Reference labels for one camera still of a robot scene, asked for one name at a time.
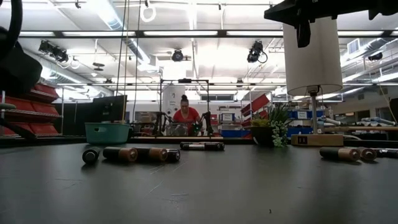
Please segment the lamp base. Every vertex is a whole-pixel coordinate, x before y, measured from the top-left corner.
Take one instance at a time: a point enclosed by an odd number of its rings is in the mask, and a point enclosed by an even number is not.
[[[340,134],[293,134],[293,146],[343,146]]]

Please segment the teal basket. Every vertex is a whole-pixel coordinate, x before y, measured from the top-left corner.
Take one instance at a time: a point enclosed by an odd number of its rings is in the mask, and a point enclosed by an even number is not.
[[[117,123],[86,123],[86,138],[90,144],[126,143],[130,125]]]

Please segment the potted plant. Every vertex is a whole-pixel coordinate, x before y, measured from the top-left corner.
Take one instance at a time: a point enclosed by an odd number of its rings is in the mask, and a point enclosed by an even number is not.
[[[284,147],[287,145],[288,106],[276,104],[268,112],[268,117],[256,114],[251,121],[253,139],[262,146]]]

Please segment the table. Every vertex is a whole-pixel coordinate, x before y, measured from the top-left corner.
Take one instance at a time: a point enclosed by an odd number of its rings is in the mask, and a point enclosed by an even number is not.
[[[317,148],[226,145],[182,151],[177,164],[101,156],[87,167],[85,147],[0,149],[0,223],[398,223],[394,159],[348,164]]]

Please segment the red shirt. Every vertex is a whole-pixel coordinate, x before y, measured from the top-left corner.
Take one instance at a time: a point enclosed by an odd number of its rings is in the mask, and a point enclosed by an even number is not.
[[[187,118],[183,118],[181,114],[181,109],[179,109],[177,112],[175,112],[173,116],[173,120],[176,122],[192,122],[194,123],[199,116],[199,113],[193,109],[192,107],[188,108],[188,116]]]

